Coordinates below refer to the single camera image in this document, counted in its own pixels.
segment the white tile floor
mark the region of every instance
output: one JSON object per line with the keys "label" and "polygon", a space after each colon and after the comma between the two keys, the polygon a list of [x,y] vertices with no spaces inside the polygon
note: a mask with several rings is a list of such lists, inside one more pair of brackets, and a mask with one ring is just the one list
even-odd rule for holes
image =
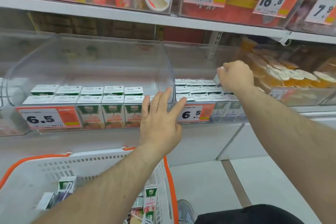
{"label": "white tile floor", "polygon": [[275,205],[294,214],[305,224],[321,224],[304,198],[269,156],[234,159],[231,164],[253,205]]}
{"label": "white tile floor", "polygon": [[195,216],[241,208],[220,161],[209,161],[170,168],[177,199],[189,201]]}

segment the white plastic basket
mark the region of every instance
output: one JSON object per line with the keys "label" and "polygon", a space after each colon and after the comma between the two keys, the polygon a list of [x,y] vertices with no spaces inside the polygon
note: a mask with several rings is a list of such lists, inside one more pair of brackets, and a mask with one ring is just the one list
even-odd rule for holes
{"label": "white plastic basket", "polygon": [[[114,166],[131,150],[43,155],[15,163],[0,181],[0,223],[31,223],[43,213],[35,209],[43,193],[56,191],[61,177],[78,175],[80,179],[89,181]],[[154,223],[178,224],[175,189],[166,157],[157,165],[151,177],[158,186]]]}

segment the juice box in basket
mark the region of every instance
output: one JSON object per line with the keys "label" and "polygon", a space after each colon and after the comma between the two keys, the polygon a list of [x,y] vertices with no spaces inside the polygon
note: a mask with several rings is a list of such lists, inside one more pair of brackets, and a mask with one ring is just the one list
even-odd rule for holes
{"label": "juice box in basket", "polygon": [[105,128],[124,128],[124,96],[104,96],[102,105]]}
{"label": "juice box in basket", "polygon": [[144,98],[145,96],[125,96],[125,120],[127,128],[140,127]]}
{"label": "juice box in basket", "polygon": [[101,102],[103,96],[81,96],[77,101],[84,129],[105,128]]}

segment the white shelf edge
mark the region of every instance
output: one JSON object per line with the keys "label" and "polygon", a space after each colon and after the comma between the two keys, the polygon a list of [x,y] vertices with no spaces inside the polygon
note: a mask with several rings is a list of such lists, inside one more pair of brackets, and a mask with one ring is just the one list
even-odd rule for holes
{"label": "white shelf edge", "polygon": [[56,13],[73,16],[84,16],[99,19],[120,20],[130,22],[149,23],[155,25],[175,26],[192,29],[230,32],[267,36],[278,39],[289,38],[318,43],[336,44],[336,37],[316,35],[287,30],[247,26],[216,21],[207,21],[193,18],[177,17],[175,15],[162,15],[134,10],[79,4],[54,0],[0,0],[0,7],[36,12]]}

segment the shoe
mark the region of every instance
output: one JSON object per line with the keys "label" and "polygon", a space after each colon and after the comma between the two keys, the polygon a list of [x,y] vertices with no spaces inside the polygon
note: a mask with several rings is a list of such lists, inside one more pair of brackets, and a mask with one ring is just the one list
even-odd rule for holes
{"label": "shoe", "polygon": [[179,224],[194,224],[194,211],[191,204],[184,199],[177,201]]}

